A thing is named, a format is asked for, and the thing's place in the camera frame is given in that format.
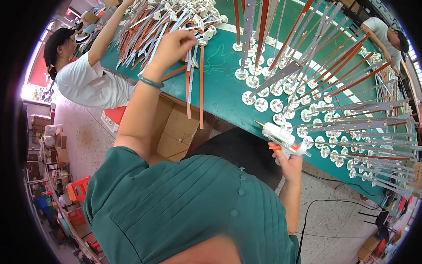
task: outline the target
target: plastic stool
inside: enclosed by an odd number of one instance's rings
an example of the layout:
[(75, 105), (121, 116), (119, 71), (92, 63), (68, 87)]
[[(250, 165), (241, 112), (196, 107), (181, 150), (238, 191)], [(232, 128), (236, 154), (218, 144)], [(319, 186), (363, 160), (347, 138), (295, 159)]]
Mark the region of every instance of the plastic stool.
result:
[(104, 109), (104, 114), (110, 118), (113, 122), (120, 125), (120, 121), (122, 120), (123, 114), (126, 111), (126, 106), (111, 108), (111, 109)]
[(88, 182), (90, 179), (91, 179), (91, 176), (87, 176), (83, 179), (77, 180), (75, 182), (71, 182), (66, 186), (66, 190), (68, 191), (69, 198), (71, 201), (85, 200), (85, 196), (87, 194)]
[(103, 250), (98, 250), (98, 248), (100, 247), (100, 244), (98, 243), (98, 241), (94, 237), (94, 234), (89, 236), (87, 242), (94, 249), (94, 251), (95, 251), (95, 253), (97, 253), (97, 255), (103, 252)]
[(69, 212), (68, 219), (73, 227), (82, 226), (86, 223), (85, 216), (79, 213), (78, 210)]

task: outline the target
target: green dress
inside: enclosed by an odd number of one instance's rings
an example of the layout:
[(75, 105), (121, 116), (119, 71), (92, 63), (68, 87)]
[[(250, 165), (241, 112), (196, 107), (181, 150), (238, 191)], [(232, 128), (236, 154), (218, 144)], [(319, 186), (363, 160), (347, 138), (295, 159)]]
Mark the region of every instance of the green dress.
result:
[(160, 263), (219, 234), (245, 264), (294, 264), (298, 254), (274, 191), (216, 156), (149, 167), (131, 149), (111, 148), (89, 181), (84, 212), (111, 263)]

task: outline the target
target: glue gun nozzle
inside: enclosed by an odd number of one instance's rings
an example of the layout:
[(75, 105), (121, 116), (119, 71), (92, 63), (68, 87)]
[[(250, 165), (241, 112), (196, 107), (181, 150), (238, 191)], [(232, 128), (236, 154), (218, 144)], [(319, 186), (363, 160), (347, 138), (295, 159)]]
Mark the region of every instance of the glue gun nozzle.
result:
[(258, 123), (260, 126), (264, 127), (264, 124), (262, 124), (260, 121), (256, 121), (255, 119), (254, 119), (254, 121), (255, 121), (256, 123)]

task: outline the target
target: black cap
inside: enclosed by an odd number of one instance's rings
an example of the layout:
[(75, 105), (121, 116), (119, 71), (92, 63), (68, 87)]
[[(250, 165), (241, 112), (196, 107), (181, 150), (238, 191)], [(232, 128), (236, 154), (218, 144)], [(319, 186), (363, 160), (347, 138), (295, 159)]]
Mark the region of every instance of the black cap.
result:
[(47, 65), (47, 72), (49, 72), (50, 65), (56, 63), (57, 60), (57, 47), (64, 44), (73, 34), (75, 30), (68, 28), (57, 29), (47, 40), (44, 47), (44, 60)]

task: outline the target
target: white t-shirt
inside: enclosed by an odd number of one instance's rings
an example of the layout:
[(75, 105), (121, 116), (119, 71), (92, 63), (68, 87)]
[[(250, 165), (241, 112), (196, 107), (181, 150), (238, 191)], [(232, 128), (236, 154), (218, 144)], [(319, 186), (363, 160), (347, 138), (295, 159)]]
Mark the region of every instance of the white t-shirt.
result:
[(393, 66), (397, 66), (400, 69), (401, 52), (393, 47), (387, 38), (388, 26), (378, 17), (371, 17), (363, 22), (375, 36), (384, 44), (387, 48), (388, 53), (391, 56), (391, 62)]
[(109, 109), (127, 105), (136, 81), (101, 67), (91, 67), (88, 53), (60, 69), (57, 87), (70, 101), (82, 106)]

